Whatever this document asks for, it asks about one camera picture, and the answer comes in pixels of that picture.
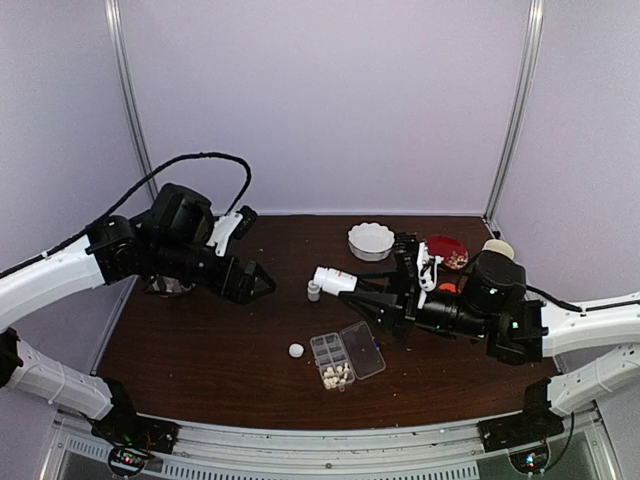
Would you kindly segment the orange pill bottle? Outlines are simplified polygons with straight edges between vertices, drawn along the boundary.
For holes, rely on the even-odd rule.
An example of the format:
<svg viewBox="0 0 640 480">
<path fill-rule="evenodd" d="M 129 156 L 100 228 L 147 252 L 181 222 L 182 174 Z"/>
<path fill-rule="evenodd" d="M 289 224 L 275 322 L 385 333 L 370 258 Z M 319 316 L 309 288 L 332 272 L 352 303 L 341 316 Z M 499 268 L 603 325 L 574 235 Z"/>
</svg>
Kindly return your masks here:
<svg viewBox="0 0 640 480">
<path fill-rule="evenodd" d="M 450 292 L 450 293 L 456 293 L 457 292 L 457 287 L 453 283 L 442 283 L 442 284 L 439 285 L 438 289 L 441 290 L 441 291 L 446 291 L 446 292 Z"/>
</svg>

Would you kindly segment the clear plastic pill organizer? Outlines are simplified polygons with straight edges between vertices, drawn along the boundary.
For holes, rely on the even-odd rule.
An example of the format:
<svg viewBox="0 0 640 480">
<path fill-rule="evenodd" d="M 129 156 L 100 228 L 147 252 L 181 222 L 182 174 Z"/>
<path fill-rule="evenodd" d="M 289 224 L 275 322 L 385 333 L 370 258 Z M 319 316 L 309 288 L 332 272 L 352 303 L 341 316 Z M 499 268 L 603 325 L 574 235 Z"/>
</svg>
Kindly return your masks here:
<svg viewBox="0 0 640 480">
<path fill-rule="evenodd" d="M 386 369 L 379 345 L 365 321 L 355 323 L 340 332 L 312 337 L 310 347 L 322 384 L 322 372 L 329 366 L 347 365 L 351 369 L 347 377 L 348 386 L 356 380 L 368 379 Z"/>
</svg>

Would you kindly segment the white bottle cap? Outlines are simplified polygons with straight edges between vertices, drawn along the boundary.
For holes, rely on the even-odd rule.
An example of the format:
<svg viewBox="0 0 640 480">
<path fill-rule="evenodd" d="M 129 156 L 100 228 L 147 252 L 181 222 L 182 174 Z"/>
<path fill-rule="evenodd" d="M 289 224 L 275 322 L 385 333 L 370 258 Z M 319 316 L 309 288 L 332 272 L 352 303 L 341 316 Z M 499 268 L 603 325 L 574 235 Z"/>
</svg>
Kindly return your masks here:
<svg viewBox="0 0 640 480">
<path fill-rule="evenodd" d="M 304 355 L 304 346 L 299 343 L 289 345 L 288 353 L 292 358 L 301 358 Z"/>
</svg>

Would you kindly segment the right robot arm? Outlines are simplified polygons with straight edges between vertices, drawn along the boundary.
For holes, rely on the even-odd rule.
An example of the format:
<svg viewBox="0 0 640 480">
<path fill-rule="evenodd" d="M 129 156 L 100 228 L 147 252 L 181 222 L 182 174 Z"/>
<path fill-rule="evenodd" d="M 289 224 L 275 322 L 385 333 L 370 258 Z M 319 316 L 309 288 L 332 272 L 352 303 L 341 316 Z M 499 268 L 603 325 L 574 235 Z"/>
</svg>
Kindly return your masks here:
<svg viewBox="0 0 640 480">
<path fill-rule="evenodd" d="M 365 318 L 403 340 L 414 328 L 445 337 L 483 340 L 487 354 L 521 365 L 588 347 L 610 352 L 566 374 L 526 390 L 522 412 L 513 419 L 519 440 L 535 440 L 551 424 L 577 408 L 639 377 L 639 296 L 569 304 L 541 293 L 527 299 L 531 286 L 512 255 L 483 249 L 462 288 L 437 286 L 442 257 L 425 243 L 402 247 L 391 271 L 355 276 L 317 269 L 320 289 L 337 296 Z"/>
</svg>

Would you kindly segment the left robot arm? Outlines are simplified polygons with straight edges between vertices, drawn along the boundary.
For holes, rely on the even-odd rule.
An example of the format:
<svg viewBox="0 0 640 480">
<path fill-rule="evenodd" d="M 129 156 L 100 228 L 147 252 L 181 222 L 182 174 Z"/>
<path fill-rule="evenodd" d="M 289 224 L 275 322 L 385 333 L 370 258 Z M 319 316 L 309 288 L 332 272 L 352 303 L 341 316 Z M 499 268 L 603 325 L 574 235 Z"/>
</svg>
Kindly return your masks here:
<svg viewBox="0 0 640 480">
<path fill-rule="evenodd" d="M 123 444 L 137 442 L 144 424 L 126 388 L 91 377 L 38 352 L 15 324 L 51 305 L 109 288 L 126 279 L 164 277 L 200 286 L 238 305 L 276 290 L 256 261 L 242 263 L 230 244 L 253 226 L 243 206 L 216 216 L 203 195 L 165 184 L 151 207 L 134 218 L 109 214 L 54 253 L 1 279 L 1 385 L 79 412 Z"/>
</svg>

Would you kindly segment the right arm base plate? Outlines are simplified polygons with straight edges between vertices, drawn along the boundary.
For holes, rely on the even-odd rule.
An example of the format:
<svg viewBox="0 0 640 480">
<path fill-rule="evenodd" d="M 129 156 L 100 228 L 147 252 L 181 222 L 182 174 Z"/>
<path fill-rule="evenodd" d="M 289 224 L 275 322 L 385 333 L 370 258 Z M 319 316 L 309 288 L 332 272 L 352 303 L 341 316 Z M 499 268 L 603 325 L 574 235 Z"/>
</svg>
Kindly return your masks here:
<svg viewBox="0 0 640 480">
<path fill-rule="evenodd" d="M 481 421 L 477 428 L 484 451 L 489 453 L 560 435 L 564 432 L 564 421 L 554 414 L 540 416 L 521 412 Z"/>
</svg>

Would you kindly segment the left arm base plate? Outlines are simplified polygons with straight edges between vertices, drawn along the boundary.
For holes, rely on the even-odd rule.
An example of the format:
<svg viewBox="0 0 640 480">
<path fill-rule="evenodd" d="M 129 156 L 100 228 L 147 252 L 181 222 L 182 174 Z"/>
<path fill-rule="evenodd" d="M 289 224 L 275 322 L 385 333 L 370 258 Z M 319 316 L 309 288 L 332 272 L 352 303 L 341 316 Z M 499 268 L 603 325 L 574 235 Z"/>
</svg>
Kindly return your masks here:
<svg viewBox="0 0 640 480">
<path fill-rule="evenodd" d="M 171 454 L 179 427 L 166 420 L 130 414 L 109 414 L 101 420 L 88 419 L 91 433 L 114 446 L 143 453 Z"/>
</svg>

